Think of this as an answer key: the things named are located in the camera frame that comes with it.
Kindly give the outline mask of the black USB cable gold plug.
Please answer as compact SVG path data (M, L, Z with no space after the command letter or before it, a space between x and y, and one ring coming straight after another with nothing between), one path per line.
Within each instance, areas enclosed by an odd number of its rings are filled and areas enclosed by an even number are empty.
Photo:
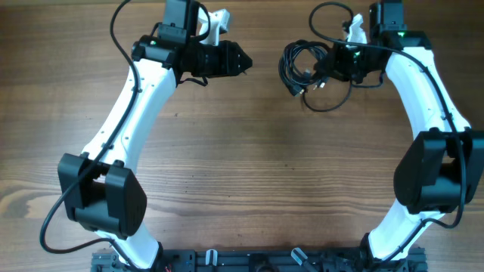
M327 113L340 108L347 102L352 93L352 84L349 84L349 89L345 97L337 105L329 108L315 108L308 103L306 99L308 87L314 85L316 88L323 88L330 77L322 76L315 71L315 68L313 69L313 73L299 70L296 66L296 59L303 51L308 51L316 59L317 63L326 56L329 50L329 46L323 42L310 42L300 39L291 42L284 48L278 63L279 76L290 94L294 97L301 97L302 103L312 112L316 113Z

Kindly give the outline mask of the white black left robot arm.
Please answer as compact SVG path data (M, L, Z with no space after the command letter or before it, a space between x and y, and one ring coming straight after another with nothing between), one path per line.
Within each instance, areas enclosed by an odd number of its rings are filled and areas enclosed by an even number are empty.
M206 85L253 64L238 43L220 39L230 21L225 9L168 1L163 19L127 54L126 83L98 133L58 164L59 204L67 217L111 244L125 269L161 267L163 247L144 225L147 196L135 176L159 111L180 84Z

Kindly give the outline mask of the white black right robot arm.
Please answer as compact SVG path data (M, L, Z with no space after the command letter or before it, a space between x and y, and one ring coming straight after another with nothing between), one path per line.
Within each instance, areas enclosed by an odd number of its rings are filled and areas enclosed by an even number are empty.
M371 263L408 256L431 225L454 214L460 221L483 172L483 134L459 113L436 69L427 35L407 28L401 1L370 7L370 29L359 14L343 23L343 39L316 69L325 77L359 83L374 71L393 83L408 115L413 141L393 176L395 201L367 238Z

